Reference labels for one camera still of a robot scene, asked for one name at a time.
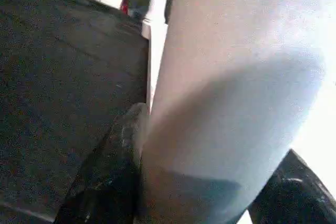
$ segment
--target white column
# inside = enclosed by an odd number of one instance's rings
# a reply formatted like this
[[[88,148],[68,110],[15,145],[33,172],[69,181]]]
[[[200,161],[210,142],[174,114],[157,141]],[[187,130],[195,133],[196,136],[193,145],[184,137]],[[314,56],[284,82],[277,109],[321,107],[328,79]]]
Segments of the white column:
[[[155,24],[164,26],[164,11],[167,0],[150,0],[149,10],[143,21],[142,36],[150,38],[150,27]]]
[[[334,24],[336,0],[174,0],[142,156],[143,218],[185,216],[167,191],[184,176],[238,185],[212,212],[221,223],[254,200],[321,81],[335,82],[322,63],[334,58]]]

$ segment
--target white cylinder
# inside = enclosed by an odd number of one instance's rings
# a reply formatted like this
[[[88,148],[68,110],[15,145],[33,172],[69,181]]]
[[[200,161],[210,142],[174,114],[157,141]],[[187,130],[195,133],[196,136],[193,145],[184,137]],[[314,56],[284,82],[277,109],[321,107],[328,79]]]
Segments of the white cylinder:
[[[143,220],[226,223],[253,201],[326,77],[335,32],[323,19],[335,24],[335,4],[174,0],[143,152]]]

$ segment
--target dark floor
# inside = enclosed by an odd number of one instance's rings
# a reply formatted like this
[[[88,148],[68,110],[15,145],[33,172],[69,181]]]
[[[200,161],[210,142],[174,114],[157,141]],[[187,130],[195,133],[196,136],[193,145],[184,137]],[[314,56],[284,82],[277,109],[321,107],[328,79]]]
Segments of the dark floor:
[[[148,42],[90,1],[0,2],[0,205],[52,219],[113,119],[145,101]]]

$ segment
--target white pole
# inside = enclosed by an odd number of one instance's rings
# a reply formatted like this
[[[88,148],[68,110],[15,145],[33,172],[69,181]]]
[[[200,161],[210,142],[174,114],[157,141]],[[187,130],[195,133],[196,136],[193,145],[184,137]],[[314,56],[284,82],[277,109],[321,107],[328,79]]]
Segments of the white pole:
[[[335,10],[336,0],[174,0],[142,154],[143,223],[239,217],[327,76]]]
[[[167,0],[150,0],[149,10],[143,20],[142,36],[150,39],[150,27],[155,24],[164,26],[164,11]]]

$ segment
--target red object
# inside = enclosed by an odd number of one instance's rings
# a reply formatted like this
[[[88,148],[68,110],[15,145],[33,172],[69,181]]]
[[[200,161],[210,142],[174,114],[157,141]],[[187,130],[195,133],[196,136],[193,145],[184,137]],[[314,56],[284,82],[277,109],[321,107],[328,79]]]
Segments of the red object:
[[[123,13],[128,14],[128,0],[122,1],[120,9]]]

